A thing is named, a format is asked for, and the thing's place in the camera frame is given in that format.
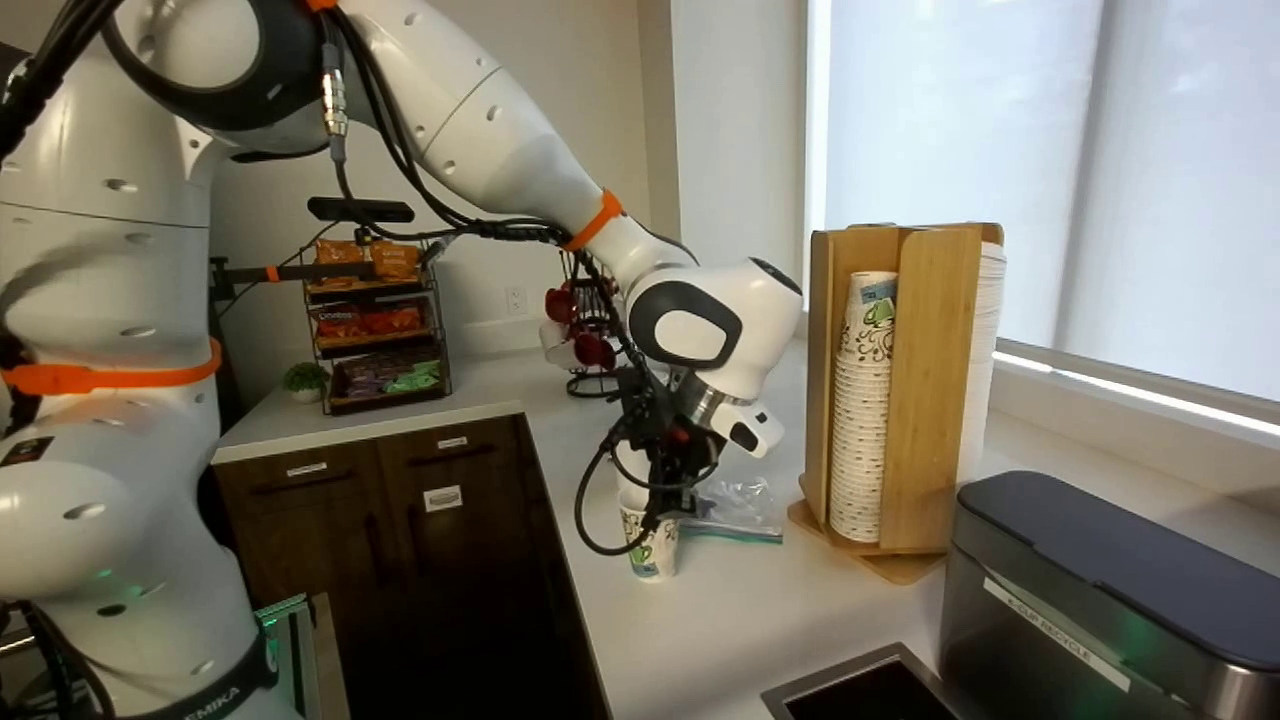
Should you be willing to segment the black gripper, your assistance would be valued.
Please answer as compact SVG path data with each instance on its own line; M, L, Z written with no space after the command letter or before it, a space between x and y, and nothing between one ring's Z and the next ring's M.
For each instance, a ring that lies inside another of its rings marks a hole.
M701 382L673 384L626 374L621 382L621 437L610 463L630 501L654 519L701 515L695 484L720 463L724 440L690 421Z

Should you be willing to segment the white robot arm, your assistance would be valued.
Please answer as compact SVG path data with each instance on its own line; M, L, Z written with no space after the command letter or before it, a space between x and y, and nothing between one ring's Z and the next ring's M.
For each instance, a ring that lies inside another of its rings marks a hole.
M442 233L584 261L637 357L621 437L653 460L653 515L720 448L779 440L761 384L800 290L630 220L426 0L5 0L0 30L0 601L38 654L5 720L293 717L196 513L220 421L200 197L217 157L338 157L366 126Z

